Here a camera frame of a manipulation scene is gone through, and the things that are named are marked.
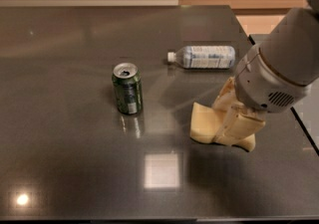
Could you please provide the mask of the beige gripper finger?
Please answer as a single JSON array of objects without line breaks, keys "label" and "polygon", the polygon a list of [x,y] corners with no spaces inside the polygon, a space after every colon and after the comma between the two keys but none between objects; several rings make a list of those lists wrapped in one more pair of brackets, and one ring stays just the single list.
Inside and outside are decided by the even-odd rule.
[{"label": "beige gripper finger", "polygon": [[255,134],[265,127],[266,112],[235,102],[227,109],[214,142],[227,146],[254,146]]},{"label": "beige gripper finger", "polygon": [[226,112],[236,101],[234,77],[229,77],[212,104],[216,111]]}]

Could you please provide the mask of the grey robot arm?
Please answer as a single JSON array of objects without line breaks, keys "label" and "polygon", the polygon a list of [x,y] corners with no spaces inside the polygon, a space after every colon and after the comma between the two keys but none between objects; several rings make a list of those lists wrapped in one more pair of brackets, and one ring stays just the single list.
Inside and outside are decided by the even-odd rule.
[{"label": "grey robot arm", "polygon": [[238,62],[212,108],[225,117],[212,140],[250,151],[265,115],[305,98],[319,78],[319,0],[293,8]]}]

